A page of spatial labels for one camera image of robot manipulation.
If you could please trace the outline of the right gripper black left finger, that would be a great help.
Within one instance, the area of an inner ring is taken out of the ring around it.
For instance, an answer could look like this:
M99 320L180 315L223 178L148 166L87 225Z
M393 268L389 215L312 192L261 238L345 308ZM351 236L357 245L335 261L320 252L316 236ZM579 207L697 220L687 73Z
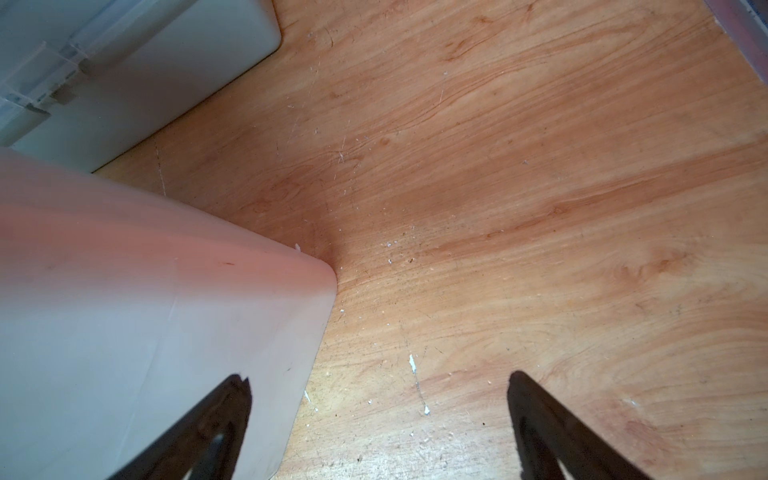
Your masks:
M233 374L113 479L231 479L252 407L250 382Z

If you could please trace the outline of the white drawer cabinet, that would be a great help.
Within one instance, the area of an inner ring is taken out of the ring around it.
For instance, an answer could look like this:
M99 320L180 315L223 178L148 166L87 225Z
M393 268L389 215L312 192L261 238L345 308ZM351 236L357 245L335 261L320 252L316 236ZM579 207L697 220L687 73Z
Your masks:
M273 477L336 293L296 249L3 149L2 477L107 478L233 374L234 475Z

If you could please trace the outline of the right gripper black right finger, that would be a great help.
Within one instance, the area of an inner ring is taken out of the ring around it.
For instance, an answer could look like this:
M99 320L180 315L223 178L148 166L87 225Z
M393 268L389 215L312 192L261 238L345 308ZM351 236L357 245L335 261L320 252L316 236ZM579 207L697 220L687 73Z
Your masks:
M507 402L523 479L646 479L523 371L510 375Z

